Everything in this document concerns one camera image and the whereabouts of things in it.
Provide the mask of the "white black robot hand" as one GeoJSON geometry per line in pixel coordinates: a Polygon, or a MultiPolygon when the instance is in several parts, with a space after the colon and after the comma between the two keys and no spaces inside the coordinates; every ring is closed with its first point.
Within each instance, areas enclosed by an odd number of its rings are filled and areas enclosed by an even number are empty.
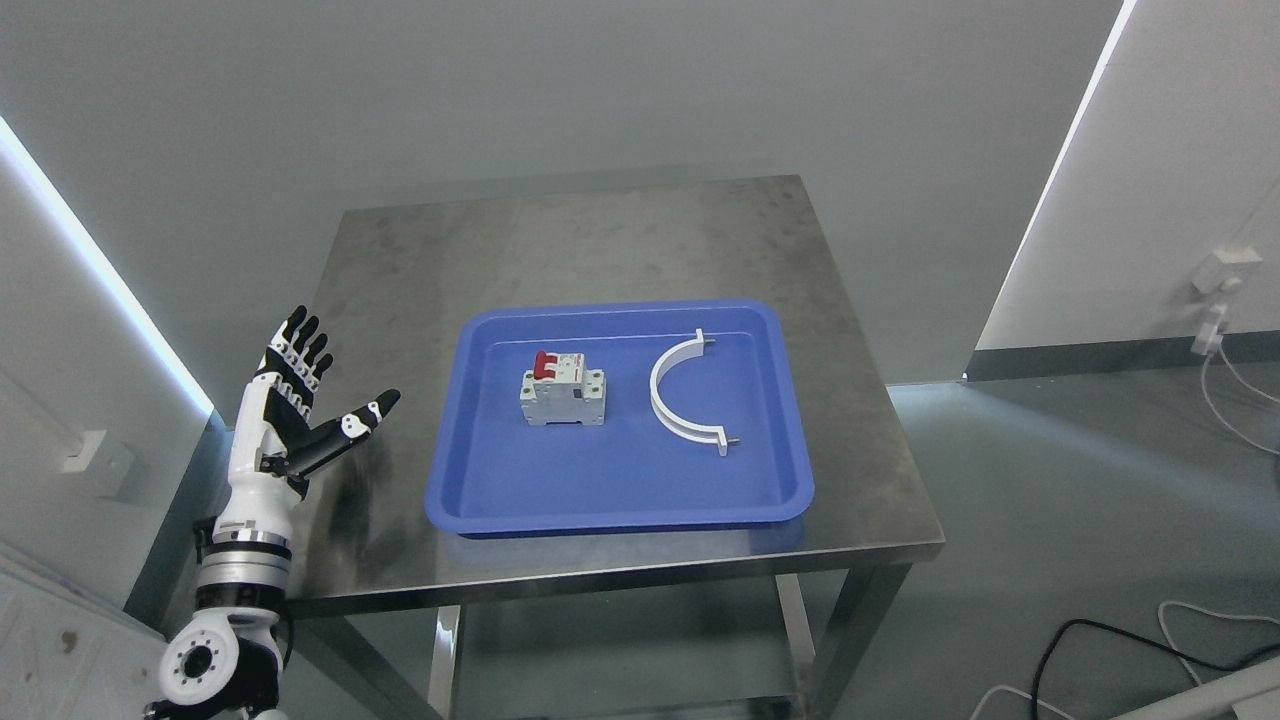
{"type": "Polygon", "coordinates": [[[387,389],[348,413],[311,423],[315,396],[334,363],[328,337],[306,306],[278,327],[244,386],[230,447],[230,497],[219,514],[215,542],[288,546],[291,515],[308,493],[310,477],[371,438],[401,400],[387,389]]]}

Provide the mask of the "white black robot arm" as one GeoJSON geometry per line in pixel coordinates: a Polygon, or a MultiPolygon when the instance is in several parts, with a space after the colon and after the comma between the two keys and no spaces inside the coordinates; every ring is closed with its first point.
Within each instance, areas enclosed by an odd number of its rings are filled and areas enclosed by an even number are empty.
{"type": "Polygon", "coordinates": [[[280,682],[288,648],[276,641],[283,621],[292,552],[279,534],[251,527],[193,524],[198,564],[195,612],[173,637],[159,666],[161,692],[146,719],[284,719],[280,682]]]}

